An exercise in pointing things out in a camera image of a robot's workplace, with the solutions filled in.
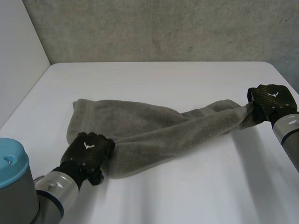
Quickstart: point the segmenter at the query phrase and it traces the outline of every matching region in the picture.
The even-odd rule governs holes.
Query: carbon fiber hand
[[[253,102],[253,121],[257,124],[297,111],[292,94],[283,85],[270,84],[250,88],[247,98],[249,102]]]
[[[100,166],[111,157],[114,147],[115,143],[103,135],[80,133],[65,151],[61,164],[78,164],[84,171],[85,179],[92,185],[97,185],[104,179]]]

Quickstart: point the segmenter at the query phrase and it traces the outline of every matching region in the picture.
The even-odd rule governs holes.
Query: white logo
[[[84,142],[84,145],[85,145],[85,148],[86,149],[89,149],[89,148],[92,148],[92,147],[94,147],[94,145],[92,145],[92,146],[88,146],[88,145],[86,145],[86,143]]]
[[[270,93],[267,93],[269,96],[274,96],[274,97],[277,97],[277,95],[279,94],[279,92],[277,92],[276,94],[270,94]]]

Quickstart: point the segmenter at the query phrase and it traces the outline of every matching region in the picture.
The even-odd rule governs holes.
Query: white table
[[[286,85],[263,62],[59,63],[0,130],[20,141],[33,177],[59,165],[72,102],[119,99],[185,112],[214,101],[247,103],[247,89]],[[63,224],[298,224],[299,174],[270,123],[201,144],[137,175],[85,182]]]

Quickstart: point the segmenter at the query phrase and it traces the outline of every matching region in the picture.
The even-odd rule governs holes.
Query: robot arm
[[[283,85],[259,85],[248,90],[253,120],[270,121],[273,132],[299,172],[299,112],[290,91]]]
[[[114,146],[103,135],[80,133],[63,155],[61,165],[34,185],[23,146],[12,139],[0,139],[3,154],[14,155],[6,156],[4,168],[0,166],[3,173],[10,172],[13,177],[0,185],[1,223],[58,224],[76,200],[84,180],[92,185],[102,183],[100,166]]]

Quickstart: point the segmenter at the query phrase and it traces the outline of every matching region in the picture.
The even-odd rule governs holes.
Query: gray towel
[[[176,158],[197,144],[233,130],[254,126],[253,105],[231,100],[179,113],[145,103],[79,99],[73,103],[67,141],[80,132],[115,141],[112,158],[102,164],[110,178],[122,178]]]

